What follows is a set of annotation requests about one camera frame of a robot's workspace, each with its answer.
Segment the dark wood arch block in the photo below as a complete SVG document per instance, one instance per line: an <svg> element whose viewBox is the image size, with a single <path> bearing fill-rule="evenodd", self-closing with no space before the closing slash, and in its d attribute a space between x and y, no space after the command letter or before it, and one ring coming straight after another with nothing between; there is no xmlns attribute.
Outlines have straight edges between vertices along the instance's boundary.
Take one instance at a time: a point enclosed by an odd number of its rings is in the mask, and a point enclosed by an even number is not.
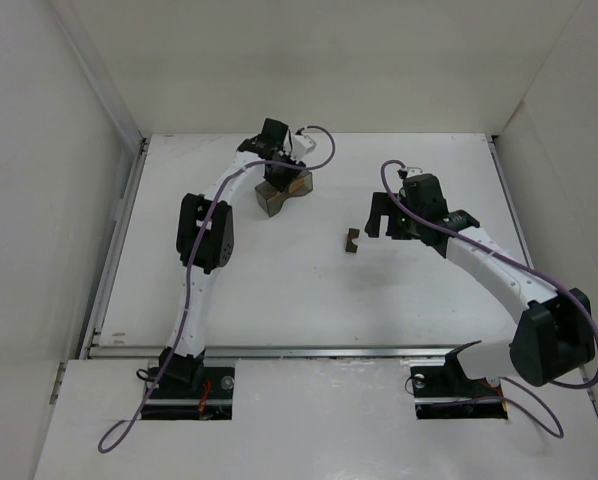
<svg viewBox="0 0 598 480"><path fill-rule="evenodd" d="M344 251L348 254L356 254L358 251L358 245L356 241L360 235L360 230L357 228L349 228L345 237Z"/></svg>

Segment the grey translucent plastic bin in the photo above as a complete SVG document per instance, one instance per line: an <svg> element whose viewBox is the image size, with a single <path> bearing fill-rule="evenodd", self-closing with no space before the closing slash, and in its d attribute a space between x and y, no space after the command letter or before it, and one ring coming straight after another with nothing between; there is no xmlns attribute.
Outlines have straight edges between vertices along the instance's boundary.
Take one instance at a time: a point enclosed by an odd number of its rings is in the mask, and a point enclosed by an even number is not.
<svg viewBox="0 0 598 480"><path fill-rule="evenodd" d="M313 191L313 175L311 172L302 172L289 185L278 190L267 181L255 187L258 205L269 216L277 215L284 203L291 198L303 197Z"/></svg>

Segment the striped brown wood block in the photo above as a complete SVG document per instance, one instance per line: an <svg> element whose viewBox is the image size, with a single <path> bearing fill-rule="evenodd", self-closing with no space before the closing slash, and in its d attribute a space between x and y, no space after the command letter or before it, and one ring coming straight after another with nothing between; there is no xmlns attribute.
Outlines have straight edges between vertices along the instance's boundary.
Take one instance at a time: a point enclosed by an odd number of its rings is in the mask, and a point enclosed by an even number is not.
<svg viewBox="0 0 598 480"><path fill-rule="evenodd" d="M303 182L294 182L289 186L288 191L290 193L295 193L297 191L300 191L302 188L304 187L304 183Z"/></svg>

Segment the light wood rectangular block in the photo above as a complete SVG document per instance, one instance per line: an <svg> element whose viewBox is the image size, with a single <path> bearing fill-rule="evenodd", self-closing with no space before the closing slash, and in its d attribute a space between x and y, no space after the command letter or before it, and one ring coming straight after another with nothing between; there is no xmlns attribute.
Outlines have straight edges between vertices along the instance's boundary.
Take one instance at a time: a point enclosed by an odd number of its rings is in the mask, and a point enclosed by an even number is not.
<svg viewBox="0 0 598 480"><path fill-rule="evenodd" d="M267 201L269 204L283 204L288 198L287 191L275 191L268 195Z"/></svg>

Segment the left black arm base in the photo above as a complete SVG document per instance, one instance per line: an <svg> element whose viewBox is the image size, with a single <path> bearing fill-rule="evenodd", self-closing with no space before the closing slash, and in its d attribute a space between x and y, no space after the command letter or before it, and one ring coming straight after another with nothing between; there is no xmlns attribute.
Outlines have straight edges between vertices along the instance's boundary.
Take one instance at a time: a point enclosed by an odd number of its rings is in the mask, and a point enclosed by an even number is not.
<svg viewBox="0 0 598 480"><path fill-rule="evenodd" d="M173 354L165 372L156 382L160 368L169 358L164 349L157 364L136 371L147 393L154 390L141 407L141 420L227 421L233 416L235 366L208 365L202 352L197 357Z"/></svg>

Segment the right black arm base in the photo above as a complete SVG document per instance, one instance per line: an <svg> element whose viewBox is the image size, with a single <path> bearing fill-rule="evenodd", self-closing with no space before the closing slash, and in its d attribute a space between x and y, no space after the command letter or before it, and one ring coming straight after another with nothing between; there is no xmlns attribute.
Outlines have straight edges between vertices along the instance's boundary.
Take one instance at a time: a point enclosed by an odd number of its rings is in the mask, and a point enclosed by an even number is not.
<svg viewBox="0 0 598 480"><path fill-rule="evenodd" d="M418 420L508 419L501 388L485 378L469 379L460 366L458 354L474 345L450 350L442 359L410 363L408 381Z"/></svg>

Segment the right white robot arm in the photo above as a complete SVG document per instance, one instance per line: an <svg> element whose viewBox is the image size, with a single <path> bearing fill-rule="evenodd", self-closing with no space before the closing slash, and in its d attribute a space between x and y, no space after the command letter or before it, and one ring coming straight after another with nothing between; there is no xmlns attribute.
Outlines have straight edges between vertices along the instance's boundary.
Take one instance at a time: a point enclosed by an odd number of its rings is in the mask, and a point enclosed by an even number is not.
<svg viewBox="0 0 598 480"><path fill-rule="evenodd" d="M406 170L399 175L397 193L373 193L365 233L434 249L487 290L516 326L509 341L474 340L447 354L453 376L515 375L539 387L594 360L595 331L583 292L532 272L501 250L471 214L449 210L436 176L409 176Z"/></svg>

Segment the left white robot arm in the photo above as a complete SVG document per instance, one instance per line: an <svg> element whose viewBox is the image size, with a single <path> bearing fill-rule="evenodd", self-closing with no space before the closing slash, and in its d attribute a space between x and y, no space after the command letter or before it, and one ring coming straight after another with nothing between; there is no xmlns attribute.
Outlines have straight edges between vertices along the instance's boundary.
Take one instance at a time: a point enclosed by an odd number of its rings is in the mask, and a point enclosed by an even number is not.
<svg viewBox="0 0 598 480"><path fill-rule="evenodd" d="M301 128L291 132L278 120L264 121L259 134L242 141L230 165L201 194L180 205L176 251L185 268L183 293L173 332L159 357L161 383L197 390L203 382L207 307L220 269L234 250L233 202L262 186L285 194L309 175L303 162L316 143Z"/></svg>

